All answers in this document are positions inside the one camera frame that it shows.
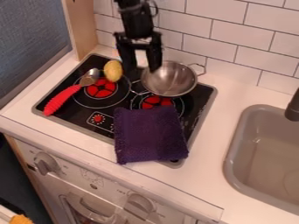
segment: gray sink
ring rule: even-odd
[[[240,193],[299,215],[299,122],[284,110],[244,110],[224,162],[226,180]]]

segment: purple towel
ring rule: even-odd
[[[115,110],[117,163],[169,161],[188,157],[188,149],[173,106]]]

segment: yellow potato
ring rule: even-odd
[[[12,217],[10,224],[33,224],[33,222],[22,214],[18,214]]]
[[[110,60],[104,66],[104,74],[109,81],[117,82],[123,74],[122,64],[118,60]]]

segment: red utensil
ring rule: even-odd
[[[100,70],[97,68],[90,69],[80,79],[78,85],[73,85],[54,96],[44,108],[44,115],[50,116],[55,113],[72,95],[81,90],[82,87],[93,85],[100,77]]]

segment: metal bowl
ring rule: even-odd
[[[190,67],[175,61],[164,61],[162,66],[154,73],[147,67],[143,70],[141,82],[143,86],[155,95],[175,97],[185,95],[192,91],[198,84],[198,76]]]

